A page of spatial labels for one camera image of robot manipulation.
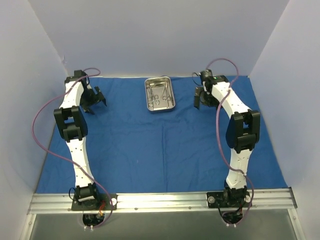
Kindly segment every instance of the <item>robotic arm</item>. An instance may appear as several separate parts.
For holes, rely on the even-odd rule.
[[[86,151],[88,127],[80,106],[84,112],[94,114],[90,106],[99,102],[103,102],[107,106],[107,103],[100,89],[96,86],[95,90],[97,93],[95,93],[90,86],[89,78],[85,76],[87,74],[84,71],[76,70],[74,71],[74,76],[66,78],[64,81],[65,92],[70,92],[64,96],[61,106],[55,109],[53,114],[60,136],[66,141],[70,150],[72,161],[81,166],[91,177],[90,179],[78,166],[73,165],[75,173],[74,200],[79,205],[85,202],[90,203],[91,206],[95,206],[101,200],[97,186],[93,182],[94,177],[90,171]],[[81,77],[85,78],[75,84]]]
[[[199,108],[201,102],[209,107],[218,107],[228,93],[230,85],[228,79],[223,75],[213,76],[210,69],[202,71],[200,79],[202,87],[197,87],[195,90],[194,106]],[[230,167],[247,174],[250,155],[259,141],[260,113],[246,106],[232,89],[223,101],[222,107],[229,117],[225,138],[231,149]],[[248,195],[246,177],[241,172],[230,169],[223,194],[209,194],[208,206],[240,208],[248,202]]]

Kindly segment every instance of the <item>metal tray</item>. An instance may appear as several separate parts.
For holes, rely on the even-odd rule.
[[[146,106],[151,112],[172,110],[175,97],[171,80],[167,76],[148,78],[144,82]]]

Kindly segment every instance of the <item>blue fabric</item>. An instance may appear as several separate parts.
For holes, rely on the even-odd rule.
[[[107,99],[84,114],[89,133],[86,141],[90,169],[95,179],[111,193],[162,193],[222,190],[228,174],[216,141],[216,109],[194,108],[195,84],[190,77],[173,77],[176,100],[171,112],[150,113],[144,89],[145,78],[92,78]],[[233,86],[240,99],[258,110],[250,80],[242,76]],[[220,115],[220,134],[225,140],[229,119]],[[55,129],[50,150],[71,157]],[[255,188],[287,187],[277,163],[264,119],[260,141],[249,161],[248,176]],[[37,193],[67,193],[75,186],[72,164],[48,155]]]

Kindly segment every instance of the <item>aluminum frame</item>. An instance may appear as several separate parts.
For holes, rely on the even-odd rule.
[[[119,193],[117,209],[113,214],[218,211],[216,208],[208,208],[206,193]],[[98,213],[98,210],[71,211],[71,205],[72,200],[68,194],[34,194],[20,240],[30,239],[38,214]],[[295,198],[290,188],[257,189],[254,191],[251,210],[288,210],[296,238],[305,240],[296,208]]]

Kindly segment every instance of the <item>gray wall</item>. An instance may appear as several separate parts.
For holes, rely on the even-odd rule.
[[[250,75],[310,240],[320,239],[319,10],[318,0],[290,0]]]
[[[189,76],[217,57],[248,75],[289,0],[29,1],[69,74],[134,77]]]
[[[0,239],[16,240],[27,216],[45,153],[31,136],[40,106],[63,90],[64,66],[26,0],[3,0],[0,8]],[[36,132],[49,144],[52,107]]]

